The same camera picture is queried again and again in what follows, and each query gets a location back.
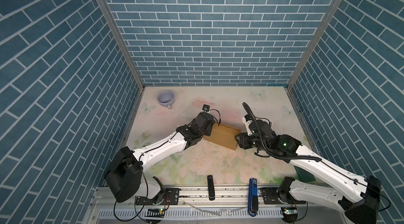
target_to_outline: black mounting plate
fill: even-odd
[[[278,199],[278,194],[276,192],[277,187],[262,187],[260,188],[261,195],[264,199],[265,205],[283,204]],[[296,201],[296,204],[305,204],[306,201]]]
[[[166,188],[166,194],[169,197],[170,205],[178,205],[178,197],[179,197],[179,188]],[[146,205],[156,204],[154,199],[148,199],[146,197],[137,197],[136,205],[143,205],[146,201]]]

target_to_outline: cardboard box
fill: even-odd
[[[240,134],[240,129],[223,124],[218,126],[215,123],[210,136],[204,136],[203,139],[235,151],[237,148],[237,141],[234,137],[238,134]]]

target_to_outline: floral tabletop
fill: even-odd
[[[157,102],[161,91],[171,90],[173,108]],[[257,117],[268,118],[277,134],[288,134],[309,146],[295,111],[283,87],[146,87],[126,146],[130,149],[159,141],[177,126],[188,124],[204,104],[217,109],[221,123],[245,131],[241,118],[246,102]],[[259,183],[279,184],[284,176],[296,176],[291,164],[254,155],[255,149],[235,151],[201,140],[195,146],[173,154],[145,172],[163,184],[206,184],[213,175],[215,184],[246,184],[254,177]]]

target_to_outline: label on blue clamp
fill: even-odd
[[[250,216],[256,216],[258,212],[258,189],[256,185],[256,179],[250,178],[250,189],[249,189],[249,206],[248,213]]]

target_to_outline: brick wallpaper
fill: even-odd
[[[146,85],[285,85],[331,0],[107,0]]]
[[[0,223],[81,222],[138,92],[95,0],[0,0]]]
[[[321,154],[382,181],[386,224],[404,223],[403,8],[343,0],[292,88]]]

